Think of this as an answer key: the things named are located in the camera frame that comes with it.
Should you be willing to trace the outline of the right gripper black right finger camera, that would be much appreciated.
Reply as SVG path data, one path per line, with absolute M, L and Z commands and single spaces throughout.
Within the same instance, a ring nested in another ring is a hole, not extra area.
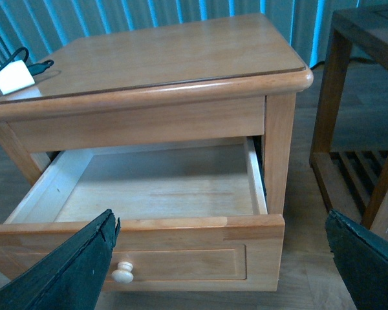
M 334 263 L 357 309 L 388 309 L 388 242 L 332 209 L 325 230 Z

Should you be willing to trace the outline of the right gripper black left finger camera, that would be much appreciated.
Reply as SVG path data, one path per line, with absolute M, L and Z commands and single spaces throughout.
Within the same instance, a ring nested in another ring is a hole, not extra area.
M 107 209 L 0 288 L 0 309 L 94 309 L 120 233 Z

